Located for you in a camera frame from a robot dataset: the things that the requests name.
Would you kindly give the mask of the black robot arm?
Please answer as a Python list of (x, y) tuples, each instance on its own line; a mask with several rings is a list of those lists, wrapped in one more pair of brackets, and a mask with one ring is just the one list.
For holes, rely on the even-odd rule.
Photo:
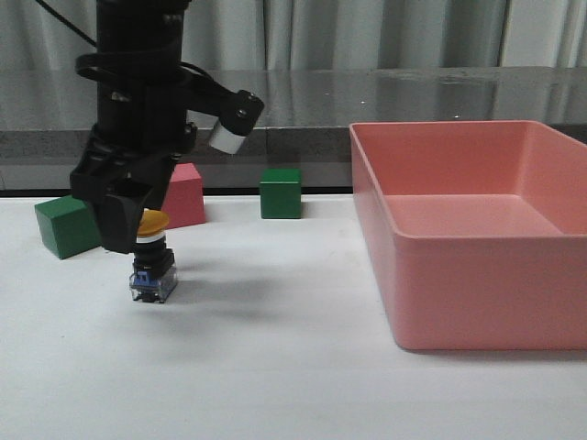
[(144, 208), (161, 207), (175, 163), (195, 129), (179, 92), (186, 1), (99, 1), (94, 53), (76, 72), (97, 84), (97, 121), (72, 171), (72, 196), (84, 201), (105, 249), (135, 246)]

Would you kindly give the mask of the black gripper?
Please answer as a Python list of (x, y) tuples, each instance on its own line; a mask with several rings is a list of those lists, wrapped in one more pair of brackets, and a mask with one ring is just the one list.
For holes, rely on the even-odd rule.
[[(135, 96), (98, 87), (97, 122), (70, 184), (74, 197), (93, 204), (106, 250), (130, 253), (144, 205), (162, 206), (175, 163), (194, 144), (188, 107), (175, 87), (147, 87)], [(115, 193), (125, 178), (138, 184), (138, 194)]]

